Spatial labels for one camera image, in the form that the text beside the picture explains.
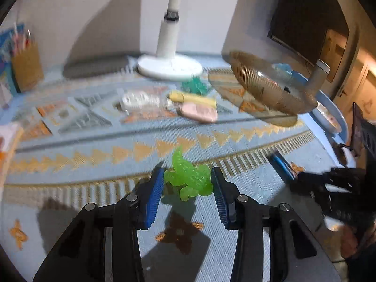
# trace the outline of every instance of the door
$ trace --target door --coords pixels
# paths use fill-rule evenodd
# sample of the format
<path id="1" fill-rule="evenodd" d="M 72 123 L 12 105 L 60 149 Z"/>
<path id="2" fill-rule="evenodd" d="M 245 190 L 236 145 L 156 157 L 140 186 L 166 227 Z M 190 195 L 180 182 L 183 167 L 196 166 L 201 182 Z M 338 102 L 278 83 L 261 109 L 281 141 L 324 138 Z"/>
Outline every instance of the door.
<path id="1" fill-rule="evenodd" d="M 339 110 L 341 110 L 343 117 L 346 120 L 347 126 L 349 127 L 349 140 L 344 141 L 345 143 L 349 143 L 351 137 L 352 103 L 355 102 L 358 90 L 365 79 L 366 73 L 368 72 L 367 63 L 364 62 L 364 58 L 359 57 L 360 56 L 358 54 L 347 82 L 341 87 L 339 93 L 334 98 L 334 104 L 336 104 Z"/>
<path id="2" fill-rule="evenodd" d="M 355 102 L 363 111 L 366 120 L 376 121 L 376 76 L 370 70 L 360 84 Z"/>

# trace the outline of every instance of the white desk lamp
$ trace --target white desk lamp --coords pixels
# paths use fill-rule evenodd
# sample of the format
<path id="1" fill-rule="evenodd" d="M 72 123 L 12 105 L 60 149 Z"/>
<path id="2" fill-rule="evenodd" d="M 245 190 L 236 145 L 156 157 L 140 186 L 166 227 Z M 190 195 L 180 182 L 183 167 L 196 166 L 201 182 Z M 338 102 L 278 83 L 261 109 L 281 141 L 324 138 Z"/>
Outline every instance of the white desk lamp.
<path id="1" fill-rule="evenodd" d="M 170 0 L 161 24 L 156 56 L 143 55 L 138 59 L 138 70 L 145 76 L 165 80 L 188 80 L 202 73 L 202 66 L 188 56 L 176 54 L 179 34 L 179 5 L 181 0 Z"/>

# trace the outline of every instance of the metal screw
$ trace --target metal screw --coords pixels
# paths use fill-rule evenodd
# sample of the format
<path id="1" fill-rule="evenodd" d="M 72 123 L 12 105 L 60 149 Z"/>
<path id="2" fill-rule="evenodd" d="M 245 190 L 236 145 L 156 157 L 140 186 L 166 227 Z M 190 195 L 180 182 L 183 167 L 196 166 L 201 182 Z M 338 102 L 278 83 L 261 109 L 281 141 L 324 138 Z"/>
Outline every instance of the metal screw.
<path id="1" fill-rule="evenodd" d="M 289 206 L 288 204 L 286 204 L 286 203 L 281 203 L 281 204 L 279 205 L 279 208 L 280 208 L 282 211 L 285 211 L 285 212 L 287 212 L 287 211 L 290 210 L 290 206 Z"/>
<path id="2" fill-rule="evenodd" d="M 128 201 L 136 201 L 138 199 L 138 196 L 136 194 L 129 194 L 127 196 Z"/>
<path id="3" fill-rule="evenodd" d="M 95 203 L 88 203 L 86 206 L 85 206 L 85 210 L 86 211 L 91 211 L 95 208 Z"/>
<path id="4" fill-rule="evenodd" d="M 240 194 L 238 196 L 238 200 L 242 203 L 246 203 L 248 201 L 248 196 L 247 195 L 244 195 L 244 194 Z"/>

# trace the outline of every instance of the white wall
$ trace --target white wall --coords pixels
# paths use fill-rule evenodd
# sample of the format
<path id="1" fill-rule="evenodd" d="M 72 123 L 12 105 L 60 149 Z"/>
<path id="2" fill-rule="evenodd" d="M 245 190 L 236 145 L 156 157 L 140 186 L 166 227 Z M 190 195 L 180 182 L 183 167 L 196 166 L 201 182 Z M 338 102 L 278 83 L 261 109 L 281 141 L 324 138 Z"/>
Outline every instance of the white wall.
<path id="1" fill-rule="evenodd" d="M 124 51 L 155 52 L 168 0 L 18 0 L 2 26 L 29 24 L 44 68 Z M 275 0 L 183 0 L 179 51 L 244 50 L 305 71 L 267 38 Z"/>

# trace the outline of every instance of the blue patterned rug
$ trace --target blue patterned rug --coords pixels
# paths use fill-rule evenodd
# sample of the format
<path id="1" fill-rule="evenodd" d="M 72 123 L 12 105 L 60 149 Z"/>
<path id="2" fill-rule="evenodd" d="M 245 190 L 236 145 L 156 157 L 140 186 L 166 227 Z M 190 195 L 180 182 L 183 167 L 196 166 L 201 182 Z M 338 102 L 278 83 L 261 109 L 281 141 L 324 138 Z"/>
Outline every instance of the blue patterned rug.
<path id="1" fill-rule="evenodd" d="M 15 117 L 29 130 L 3 188 L 0 243 L 27 281 L 83 205 L 117 202 L 161 160 L 170 168 L 178 145 L 195 164 L 220 166 L 240 192 L 260 203 L 289 203 L 311 230 L 320 224 L 319 207 L 292 196 L 266 159 L 278 149 L 307 171 L 330 169 L 330 156 L 301 120 L 288 128 L 266 123 L 215 90 L 209 95 L 219 106 L 215 124 L 184 119 L 173 109 L 124 115 L 117 108 L 121 92 L 141 88 L 165 96 L 179 88 L 125 79 L 32 94 Z M 146 281 L 229 281 L 237 232 L 220 223 L 213 195 L 182 202 L 176 188 L 165 186 L 155 223 L 138 236 Z M 264 238 L 268 281 L 267 233 Z"/>

